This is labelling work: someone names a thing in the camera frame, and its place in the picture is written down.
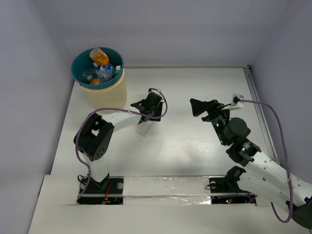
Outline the small blue label water bottle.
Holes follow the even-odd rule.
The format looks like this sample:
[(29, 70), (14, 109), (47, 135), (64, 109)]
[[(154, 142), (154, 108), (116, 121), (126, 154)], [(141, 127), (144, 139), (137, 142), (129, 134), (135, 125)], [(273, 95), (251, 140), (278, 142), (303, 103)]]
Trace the small blue label water bottle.
[(114, 78), (115, 71), (121, 71), (121, 65), (114, 66), (112, 64), (103, 65), (98, 67), (97, 76), (99, 78), (102, 78), (104, 80), (110, 80)]

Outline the aluminium side rail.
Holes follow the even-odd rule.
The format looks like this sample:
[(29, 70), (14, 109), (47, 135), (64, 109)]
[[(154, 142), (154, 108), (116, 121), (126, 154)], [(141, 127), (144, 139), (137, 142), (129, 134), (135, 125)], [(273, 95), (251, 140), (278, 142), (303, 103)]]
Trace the aluminium side rail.
[[(250, 66), (249, 65), (245, 66), (243, 68), (243, 71), (244, 71), (244, 75), (245, 75), (245, 78), (246, 78), (246, 81), (247, 81), (247, 84), (251, 93), (251, 100), (260, 102), (256, 87), (254, 84), (254, 79), (251, 73)], [(270, 130), (268, 128), (268, 124), (267, 124), (267, 121), (263, 112), (262, 105), (254, 104), (254, 107), (255, 107), (255, 111), (258, 117), (260, 128), (264, 137), (268, 155), (274, 162), (280, 165), (280, 161), (275, 150), (273, 139), (271, 137)]]

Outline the cream bin with teal rim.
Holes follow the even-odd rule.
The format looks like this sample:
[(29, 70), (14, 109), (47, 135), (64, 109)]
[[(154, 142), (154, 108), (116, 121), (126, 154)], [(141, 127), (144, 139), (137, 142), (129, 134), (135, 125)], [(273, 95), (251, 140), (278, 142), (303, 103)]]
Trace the cream bin with teal rim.
[(87, 84), (83, 81), (82, 72), (94, 68), (93, 61), (89, 57), (91, 49), (80, 53), (72, 62), (71, 74), (74, 80), (81, 86), (86, 96), (95, 109), (119, 108), (122, 109), (127, 101), (126, 80), (124, 78), (124, 61), (119, 52), (107, 47), (100, 47), (106, 53), (114, 66), (121, 66), (117, 75), (110, 81), (99, 85)]

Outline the small orange juice bottle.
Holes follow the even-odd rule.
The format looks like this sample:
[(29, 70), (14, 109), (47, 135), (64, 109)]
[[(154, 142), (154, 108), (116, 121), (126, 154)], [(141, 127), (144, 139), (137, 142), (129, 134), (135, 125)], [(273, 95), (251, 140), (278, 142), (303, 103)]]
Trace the small orange juice bottle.
[(91, 50), (89, 57), (99, 66), (108, 65), (110, 63), (109, 57), (99, 47)]

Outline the clear unlabelled plastic bottle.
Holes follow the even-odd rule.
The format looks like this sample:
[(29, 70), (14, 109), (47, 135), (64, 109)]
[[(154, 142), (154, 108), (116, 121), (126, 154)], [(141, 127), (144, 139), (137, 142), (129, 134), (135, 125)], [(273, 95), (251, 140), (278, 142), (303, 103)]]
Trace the clear unlabelled plastic bottle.
[(90, 82), (94, 77), (97, 77), (97, 73), (98, 73), (97, 67), (89, 68), (81, 73), (81, 78), (85, 83), (87, 83)]

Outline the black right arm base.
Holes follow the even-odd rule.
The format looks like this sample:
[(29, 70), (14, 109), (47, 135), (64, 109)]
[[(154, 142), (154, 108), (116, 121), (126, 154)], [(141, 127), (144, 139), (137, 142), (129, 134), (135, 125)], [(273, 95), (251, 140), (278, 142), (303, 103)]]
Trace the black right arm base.
[(212, 204), (256, 204), (256, 197), (249, 191), (242, 190), (238, 186), (239, 177), (246, 172), (244, 169), (234, 166), (224, 177), (210, 177), (206, 185), (212, 197)]

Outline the orange label drink bottle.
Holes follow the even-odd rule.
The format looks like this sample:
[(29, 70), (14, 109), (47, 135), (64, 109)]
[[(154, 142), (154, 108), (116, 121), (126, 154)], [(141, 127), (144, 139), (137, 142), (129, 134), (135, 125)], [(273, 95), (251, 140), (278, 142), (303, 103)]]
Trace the orange label drink bottle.
[(90, 85), (99, 85), (101, 84), (101, 80), (99, 78), (92, 78), (90, 80)]

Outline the clear bottle white cap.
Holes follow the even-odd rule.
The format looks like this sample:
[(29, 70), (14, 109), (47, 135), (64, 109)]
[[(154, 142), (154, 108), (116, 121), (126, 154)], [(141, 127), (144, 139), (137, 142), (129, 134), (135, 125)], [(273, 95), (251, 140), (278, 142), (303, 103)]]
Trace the clear bottle white cap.
[(152, 123), (150, 121), (142, 122), (137, 125), (136, 133), (141, 137), (146, 137), (151, 126), (152, 126)]

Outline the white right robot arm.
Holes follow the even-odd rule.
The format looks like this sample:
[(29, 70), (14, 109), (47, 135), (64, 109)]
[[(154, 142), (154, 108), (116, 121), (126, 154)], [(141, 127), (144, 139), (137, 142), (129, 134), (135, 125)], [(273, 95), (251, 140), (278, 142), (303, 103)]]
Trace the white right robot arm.
[(216, 186), (232, 192), (247, 191), (259, 195), (272, 207), (278, 206), (288, 212), (286, 223), (293, 220), (310, 230), (312, 185), (282, 168), (247, 138), (251, 130), (246, 122), (230, 116), (230, 111), (241, 109), (243, 103), (240, 95), (234, 95), (228, 105), (216, 99), (190, 100), (193, 116), (207, 112), (202, 121), (212, 124), (221, 145), (228, 147), (227, 155), (236, 163)]

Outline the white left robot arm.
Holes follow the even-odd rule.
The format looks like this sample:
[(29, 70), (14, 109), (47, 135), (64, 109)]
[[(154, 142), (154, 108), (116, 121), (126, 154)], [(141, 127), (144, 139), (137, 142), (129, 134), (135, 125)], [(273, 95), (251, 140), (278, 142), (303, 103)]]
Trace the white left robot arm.
[(168, 111), (168, 103), (160, 90), (150, 88), (146, 98), (125, 109), (99, 108), (88, 114), (74, 137), (75, 152), (80, 163), (88, 170), (83, 191), (92, 187), (102, 193), (108, 187), (109, 174), (94, 176), (91, 163), (107, 152), (112, 135), (123, 128), (147, 121), (161, 121)]

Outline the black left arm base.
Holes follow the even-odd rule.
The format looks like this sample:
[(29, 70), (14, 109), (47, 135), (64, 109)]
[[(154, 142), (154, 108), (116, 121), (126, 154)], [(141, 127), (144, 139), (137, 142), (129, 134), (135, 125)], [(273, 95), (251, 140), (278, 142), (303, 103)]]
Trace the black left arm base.
[(87, 184), (88, 177), (78, 176), (80, 189), (77, 203), (81, 205), (122, 205), (123, 204), (123, 176), (110, 176), (101, 182), (92, 178)]

